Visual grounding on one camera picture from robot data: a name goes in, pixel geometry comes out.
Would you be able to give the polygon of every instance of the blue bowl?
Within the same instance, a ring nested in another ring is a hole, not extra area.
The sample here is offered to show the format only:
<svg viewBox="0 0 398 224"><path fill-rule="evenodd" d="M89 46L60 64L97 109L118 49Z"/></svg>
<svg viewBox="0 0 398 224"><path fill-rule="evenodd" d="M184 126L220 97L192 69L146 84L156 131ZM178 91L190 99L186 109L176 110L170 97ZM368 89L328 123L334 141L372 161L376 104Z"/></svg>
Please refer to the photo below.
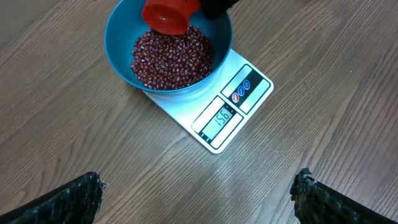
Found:
<svg viewBox="0 0 398 224"><path fill-rule="evenodd" d="M122 0L113 9L105 28L105 51L115 71L126 82L142 90L153 93L171 93L193 88L212 77L221 67L232 46L233 27L231 18L225 12L217 20L205 19L203 13L198 11L192 14L190 23L198 26L207 35L215 51L213 72L200 82L178 90L151 90L137 79L130 69L133 56L134 43L138 37L149 30L150 27L141 16L145 0Z"/></svg>

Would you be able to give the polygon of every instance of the white scale platform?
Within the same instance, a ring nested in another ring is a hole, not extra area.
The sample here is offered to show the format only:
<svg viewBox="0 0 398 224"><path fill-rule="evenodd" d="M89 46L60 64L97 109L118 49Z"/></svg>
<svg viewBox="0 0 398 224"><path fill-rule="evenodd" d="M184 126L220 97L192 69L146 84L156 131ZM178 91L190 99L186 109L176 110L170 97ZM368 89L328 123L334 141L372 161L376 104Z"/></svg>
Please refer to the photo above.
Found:
<svg viewBox="0 0 398 224"><path fill-rule="evenodd" d="M230 50L207 86L180 96L144 93L210 152L221 153L274 89L245 58Z"/></svg>

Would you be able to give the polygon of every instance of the wood grain surface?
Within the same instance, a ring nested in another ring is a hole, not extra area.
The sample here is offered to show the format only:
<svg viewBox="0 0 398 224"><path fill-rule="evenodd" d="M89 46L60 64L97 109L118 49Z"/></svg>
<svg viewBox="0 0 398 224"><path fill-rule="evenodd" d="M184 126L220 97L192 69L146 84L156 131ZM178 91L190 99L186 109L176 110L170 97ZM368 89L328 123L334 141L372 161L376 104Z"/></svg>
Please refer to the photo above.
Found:
<svg viewBox="0 0 398 224"><path fill-rule="evenodd" d="M298 223L309 167L398 221L398 1L236 4L233 49L275 90L220 155L112 70L118 0L1 2L0 214L94 170L97 223Z"/></svg>

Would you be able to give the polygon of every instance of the black object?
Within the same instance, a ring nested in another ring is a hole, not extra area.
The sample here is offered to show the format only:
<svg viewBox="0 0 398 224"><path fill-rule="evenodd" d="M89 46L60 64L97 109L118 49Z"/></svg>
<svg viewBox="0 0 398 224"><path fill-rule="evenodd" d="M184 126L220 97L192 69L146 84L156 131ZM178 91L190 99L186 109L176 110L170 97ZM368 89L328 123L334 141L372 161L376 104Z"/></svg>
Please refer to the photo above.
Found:
<svg viewBox="0 0 398 224"><path fill-rule="evenodd" d="M106 185L88 172L61 187L0 216L0 223L93 223Z"/></svg>
<svg viewBox="0 0 398 224"><path fill-rule="evenodd" d="M302 224L397 224L314 180L308 168L295 177L290 194L295 216Z"/></svg>
<svg viewBox="0 0 398 224"><path fill-rule="evenodd" d="M217 19L239 0L200 0L201 9L207 19Z"/></svg>

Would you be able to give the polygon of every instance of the red bean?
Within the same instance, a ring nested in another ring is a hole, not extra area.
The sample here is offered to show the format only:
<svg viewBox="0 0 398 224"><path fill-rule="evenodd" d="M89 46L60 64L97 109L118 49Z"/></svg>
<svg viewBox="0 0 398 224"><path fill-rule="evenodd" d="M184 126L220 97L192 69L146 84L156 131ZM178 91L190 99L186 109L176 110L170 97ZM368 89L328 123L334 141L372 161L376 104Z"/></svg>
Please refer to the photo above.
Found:
<svg viewBox="0 0 398 224"><path fill-rule="evenodd" d="M210 39L195 26L190 26L184 35L175 36L148 30L135 41L132 54L130 68L145 87L154 90L190 86L213 69Z"/></svg>

